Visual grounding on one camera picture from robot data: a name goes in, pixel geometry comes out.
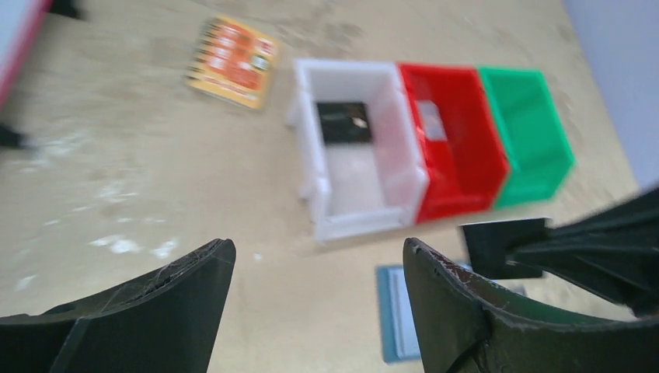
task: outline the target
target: red bin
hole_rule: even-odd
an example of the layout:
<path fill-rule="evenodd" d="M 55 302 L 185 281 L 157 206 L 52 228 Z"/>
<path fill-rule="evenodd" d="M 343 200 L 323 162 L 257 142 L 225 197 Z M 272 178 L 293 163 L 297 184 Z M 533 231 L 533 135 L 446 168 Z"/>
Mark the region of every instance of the red bin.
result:
<path fill-rule="evenodd" d="M 490 209 L 510 165 L 478 71 L 399 70 L 430 179 L 417 223 Z"/>

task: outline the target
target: black square object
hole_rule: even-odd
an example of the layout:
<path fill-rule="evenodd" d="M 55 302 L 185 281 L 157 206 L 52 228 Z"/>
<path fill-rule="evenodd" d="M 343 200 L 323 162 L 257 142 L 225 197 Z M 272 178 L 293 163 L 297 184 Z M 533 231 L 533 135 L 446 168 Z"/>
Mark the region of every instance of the black square object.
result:
<path fill-rule="evenodd" d="M 326 144 L 371 141 L 371 125 L 364 103 L 316 103 Z"/>
<path fill-rule="evenodd" d="M 511 247 L 520 240 L 546 234 L 545 218 L 488 221 L 462 225 L 472 270 L 491 280 L 540 278 L 542 271 L 521 264 L 506 263 Z"/>

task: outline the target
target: plastic bin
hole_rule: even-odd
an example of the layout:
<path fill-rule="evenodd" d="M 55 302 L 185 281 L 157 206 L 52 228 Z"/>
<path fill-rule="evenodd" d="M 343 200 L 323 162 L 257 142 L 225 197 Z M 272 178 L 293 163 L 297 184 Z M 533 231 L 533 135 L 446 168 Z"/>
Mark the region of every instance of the plastic bin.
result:
<path fill-rule="evenodd" d="M 409 108 L 393 63 L 300 59 L 288 123 L 302 152 L 301 197 L 317 241 L 413 225 L 427 189 Z M 318 102 L 363 102 L 373 140 L 325 145 Z"/>
<path fill-rule="evenodd" d="M 419 64 L 400 64 L 399 70 L 430 177 L 417 222 L 491 208 L 510 166 L 478 71 Z M 427 128 L 420 103 L 428 102 L 443 131 Z"/>
<path fill-rule="evenodd" d="M 574 156 L 544 76 L 504 68 L 479 73 L 511 164 L 495 208 L 551 198 Z"/>

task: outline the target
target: black card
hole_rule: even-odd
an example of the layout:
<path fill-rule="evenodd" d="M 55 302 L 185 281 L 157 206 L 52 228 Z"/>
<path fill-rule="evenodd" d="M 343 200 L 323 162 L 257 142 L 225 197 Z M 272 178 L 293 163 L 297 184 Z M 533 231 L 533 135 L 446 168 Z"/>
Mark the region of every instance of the black card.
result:
<path fill-rule="evenodd" d="M 326 144 L 370 142 L 371 128 L 364 103 L 317 103 Z"/>

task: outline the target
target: floor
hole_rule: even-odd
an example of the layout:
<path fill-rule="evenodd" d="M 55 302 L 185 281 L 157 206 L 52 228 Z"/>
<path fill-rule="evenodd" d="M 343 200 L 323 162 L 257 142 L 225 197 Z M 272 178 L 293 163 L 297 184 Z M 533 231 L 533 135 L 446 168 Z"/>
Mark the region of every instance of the floor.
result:
<path fill-rule="evenodd" d="M 456 225 L 557 223 L 636 190 L 559 0 L 86 0 L 88 22 L 48 16 L 6 117 L 40 152 L 0 154 L 0 315 L 37 314 L 160 267 L 215 238 L 238 262 L 209 372 L 418 372 L 382 362 L 375 266 L 418 236 L 463 258 Z M 214 12 L 277 35 L 269 103 L 251 112 L 182 83 Z M 541 68 L 579 162 L 548 204 L 319 246 L 297 198 L 284 125 L 296 57 Z M 532 298 L 629 313 L 548 277 Z"/>

